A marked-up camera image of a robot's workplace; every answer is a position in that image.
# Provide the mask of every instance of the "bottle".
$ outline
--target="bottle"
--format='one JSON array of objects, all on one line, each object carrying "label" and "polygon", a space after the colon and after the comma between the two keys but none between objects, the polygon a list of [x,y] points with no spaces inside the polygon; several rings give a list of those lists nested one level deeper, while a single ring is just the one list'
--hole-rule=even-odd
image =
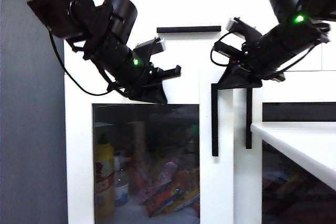
[{"label": "bottle", "polygon": [[116,207],[125,205],[129,200],[129,179],[127,173],[120,166],[120,156],[114,157],[114,170],[116,176],[114,179],[114,204]]},{"label": "bottle", "polygon": [[114,213],[114,159],[113,147],[106,134],[101,134],[95,152],[94,203],[96,218]]}]

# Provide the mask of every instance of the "black cabinet handle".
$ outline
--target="black cabinet handle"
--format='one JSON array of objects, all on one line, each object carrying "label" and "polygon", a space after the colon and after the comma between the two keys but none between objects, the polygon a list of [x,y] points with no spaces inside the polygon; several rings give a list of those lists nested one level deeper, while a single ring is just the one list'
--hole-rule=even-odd
[{"label": "black cabinet handle", "polygon": [[168,33],[208,33],[222,31],[222,26],[180,26],[180,27],[157,27],[158,34]]}]

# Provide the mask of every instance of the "gray wall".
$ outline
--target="gray wall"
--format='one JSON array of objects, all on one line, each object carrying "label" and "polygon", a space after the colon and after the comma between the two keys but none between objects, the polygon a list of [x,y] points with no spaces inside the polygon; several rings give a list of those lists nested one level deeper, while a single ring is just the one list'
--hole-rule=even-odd
[{"label": "gray wall", "polygon": [[63,224],[64,73],[26,2],[1,0],[1,224]]}]

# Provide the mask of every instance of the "green led light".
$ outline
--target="green led light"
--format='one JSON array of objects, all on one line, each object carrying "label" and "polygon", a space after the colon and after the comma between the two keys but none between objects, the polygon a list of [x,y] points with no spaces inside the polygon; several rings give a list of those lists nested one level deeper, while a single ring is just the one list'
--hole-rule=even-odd
[{"label": "green led light", "polygon": [[303,15],[298,15],[296,16],[296,18],[294,19],[295,23],[301,23],[306,19],[306,17],[304,17]]},{"label": "green led light", "polygon": [[134,59],[133,59],[133,64],[134,64],[135,66],[139,65],[139,60],[138,60],[137,58],[134,58]]}]

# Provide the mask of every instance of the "black cable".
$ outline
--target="black cable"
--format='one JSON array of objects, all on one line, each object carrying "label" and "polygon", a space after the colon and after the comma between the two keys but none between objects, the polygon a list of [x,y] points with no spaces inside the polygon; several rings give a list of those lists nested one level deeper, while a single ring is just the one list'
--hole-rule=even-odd
[{"label": "black cable", "polygon": [[[235,33],[235,31],[229,31],[228,33],[224,34],[223,36],[221,36],[221,38],[220,38],[217,42],[221,41],[221,40],[224,39],[226,36],[228,36],[229,34],[232,34],[232,33]],[[213,64],[215,64],[215,65],[217,65],[217,66],[220,66],[220,67],[227,67],[227,66],[229,66],[229,64],[220,64],[220,63],[214,61],[214,59],[213,59],[213,57],[212,57],[212,53],[213,53],[213,51],[214,51],[214,48],[212,48],[211,51],[210,51],[210,60],[211,60],[211,62],[212,62]]]},{"label": "black cable", "polygon": [[79,87],[86,94],[93,95],[95,97],[100,97],[102,95],[106,95],[106,94],[112,92],[112,90],[110,90],[110,91],[107,91],[106,93],[94,94],[94,93],[88,92],[84,88],[82,88],[82,86],[71,76],[71,74],[68,72],[68,70],[64,66],[64,63],[62,62],[62,59],[61,59],[61,57],[60,57],[60,55],[58,53],[58,50],[57,50],[57,47],[56,47],[56,44],[55,44],[55,41],[54,41],[53,34],[51,32],[49,32],[49,37],[50,37],[50,42],[51,42],[51,45],[53,46],[53,49],[54,49],[54,52],[55,52],[55,55],[56,55],[56,58],[57,58],[59,64],[63,68],[64,72],[69,76],[69,78],[77,85],[77,87]]}]

